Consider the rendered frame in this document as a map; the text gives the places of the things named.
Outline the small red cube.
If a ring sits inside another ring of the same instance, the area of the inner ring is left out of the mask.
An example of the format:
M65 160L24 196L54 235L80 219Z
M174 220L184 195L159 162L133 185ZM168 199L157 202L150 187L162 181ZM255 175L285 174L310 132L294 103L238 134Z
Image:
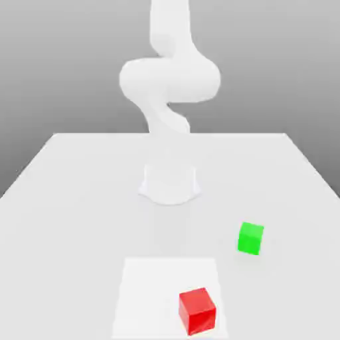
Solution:
M216 305L206 288L179 294L179 317L189 336L214 329Z

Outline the small green cube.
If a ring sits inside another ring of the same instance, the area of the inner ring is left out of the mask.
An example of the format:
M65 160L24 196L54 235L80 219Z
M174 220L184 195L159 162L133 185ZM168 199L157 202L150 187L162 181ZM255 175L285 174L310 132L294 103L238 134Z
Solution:
M264 227L243 222L238 236L237 249L251 255L259 255Z

